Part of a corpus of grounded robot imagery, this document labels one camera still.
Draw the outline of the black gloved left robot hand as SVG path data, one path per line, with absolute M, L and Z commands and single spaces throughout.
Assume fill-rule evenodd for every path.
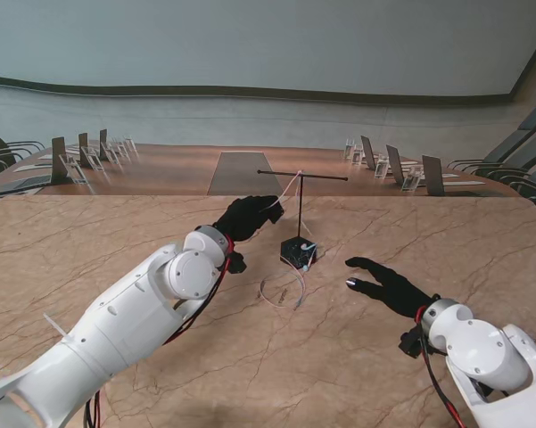
M 247 196 L 234 200 L 212 226 L 233 242 L 243 242 L 267 221 L 275 224 L 283 215 L 277 196 Z

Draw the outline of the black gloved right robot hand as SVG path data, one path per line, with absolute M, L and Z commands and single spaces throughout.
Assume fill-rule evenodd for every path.
M 345 265 L 364 269 L 377 281 L 376 284 L 352 277 L 346 280 L 348 288 L 365 294 L 370 299 L 381 301 L 403 317 L 415 318 L 420 308 L 428 308 L 441 297 L 439 294 L 427 295 L 405 276 L 371 259 L 352 257 L 345 261 Z

